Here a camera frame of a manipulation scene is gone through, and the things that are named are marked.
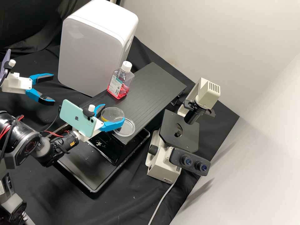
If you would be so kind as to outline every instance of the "white cable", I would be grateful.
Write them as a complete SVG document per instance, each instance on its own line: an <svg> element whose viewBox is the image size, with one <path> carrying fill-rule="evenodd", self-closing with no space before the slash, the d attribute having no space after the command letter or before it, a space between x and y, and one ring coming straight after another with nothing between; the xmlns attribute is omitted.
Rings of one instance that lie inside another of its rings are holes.
<svg viewBox="0 0 300 225"><path fill-rule="evenodd" d="M169 189L166 191L166 193L163 195L163 197L161 198L161 200L159 201L159 203L158 203L158 205L157 205L157 207L156 207L156 209L155 209L155 211L154 211L154 213L153 213L153 215L152 215L152 217L151 217L151 219L150 219L148 225L150 225L150 224L152 223L152 220L153 220L153 218L154 218L154 216L155 216L155 214L156 214L156 212L157 212L157 210L158 210L160 204L163 202L163 199L164 199L165 196L169 193L169 191L172 189L172 187L174 186L174 184L175 184L176 181L177 181L177 178L176 178L176 180L174 181L174 183L169 187Z"/></svg>

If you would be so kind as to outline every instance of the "white bottle cap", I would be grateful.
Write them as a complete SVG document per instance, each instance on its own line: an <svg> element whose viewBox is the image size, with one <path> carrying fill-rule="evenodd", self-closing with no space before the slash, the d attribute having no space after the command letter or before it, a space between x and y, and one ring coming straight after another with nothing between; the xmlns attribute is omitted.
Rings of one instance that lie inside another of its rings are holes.
<svg viewBox="0 0 300 225"><path fill-rule="evenodd" d="M16 64L16 61L13 60L13 59L11 59L11 60L8 62L8 64L9 64L9 66L14 67L15 64Z"/></svg>
<svg viewBox="0 0 300 225"><path fill-rule="evenodd" d="M121 66L121 69L124 70L125 72L130 72L131 71L131 67L132 67L131 62L124 61L123 64L122 64L122 66Z"/></svg>
<svg viewBox="0 0 300 225"><path fill-rule="evenodd" d="M88 110L89 110L90 112L93 112L93 111L95 110L95 106L94 106L94 105L89 105L89 106L88 106Z"/></svg>

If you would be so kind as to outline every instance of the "petri dish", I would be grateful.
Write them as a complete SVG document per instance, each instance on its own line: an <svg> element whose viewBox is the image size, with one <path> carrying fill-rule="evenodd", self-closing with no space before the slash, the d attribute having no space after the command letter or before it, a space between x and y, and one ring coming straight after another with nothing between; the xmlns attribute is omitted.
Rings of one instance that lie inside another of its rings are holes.
<svg viewBox="0 0 300 225"><path fill-rule="evenodd" d="M115 129L114 132L116 133L116 135L119 135L121 137L128 137L135 132L135 124L131 119L125 117L123 126Z"/></svg>
<svg viewBox="0 0 300 225"><path fill-rule="evenodd" d="M119 120L122 120L123 117L125 117L123 110L117 107L108 107L101 112L101 120L103 122L117 122Z"/></svg>

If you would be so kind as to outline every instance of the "white knob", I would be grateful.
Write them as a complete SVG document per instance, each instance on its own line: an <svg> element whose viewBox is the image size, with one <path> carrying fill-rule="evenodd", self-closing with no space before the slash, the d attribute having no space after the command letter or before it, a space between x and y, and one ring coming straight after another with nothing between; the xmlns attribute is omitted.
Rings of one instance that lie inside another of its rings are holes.
<svg viewBox="0 0 300 225"><path fill-rule="evenodd" d="M11 60L8 62L8 64L9 64L9 66L14 67L15 64L16 64L16 61L13 60L13 59L11 59Z"/></svg>
<svg viewBox="0 0 300 225"><path fill-rule="evenodd" d="M89 105L88 110L90 112L93 112L95 110L95 106L94 105Z"/></svg>

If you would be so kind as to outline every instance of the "black cloth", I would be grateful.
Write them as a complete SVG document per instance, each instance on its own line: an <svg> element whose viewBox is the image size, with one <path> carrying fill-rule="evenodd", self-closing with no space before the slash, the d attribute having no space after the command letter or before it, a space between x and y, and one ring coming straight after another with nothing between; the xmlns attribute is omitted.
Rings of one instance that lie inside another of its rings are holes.
<svg viewBox="0 0 300 225"><path fill-rule="evenodd" d="M10 48L17 57L60 44L63 20L89 1L1 1L0 54Z"/></svg>
<svg viewBox="0 0 300 225"><path fill-rule="evenodd" d="M14 70L28 77L35 73L54 73L55 79L35 86L40 92L54 98L53 107L33 102L25 95L0 93L0 110L14 116L24 114L24 122L36 130L43 130L55 117L58 105L63 99L79 105L89 97L60 84L57 80L58 48L43 50L16 58ZM187 85L180 100L185 99L194 83L165 62L153 51L134 38L128 60L133 70L138 70L150 62L155 62L171 75ZM168 105L175 111L179 107ZM214 120L200 122L200 155L211 159L223 139L238 119L238 115L217 102L214 109L218 113ZM159 113L147 126L150 132L159 128L163 112ZM64 122L58 120L53 128ZM162 181L146 175L145 160L150 139L140 147L99 193L91 195L63 170L55 167L43 168L34 158L28 159L17 169L10 170L15 189L27 201L26 212L37 224L147 224L159 200L170 187ZM182 170L173 189L160 206L152 224L169 224L196 184L199 176Z"/></svg>

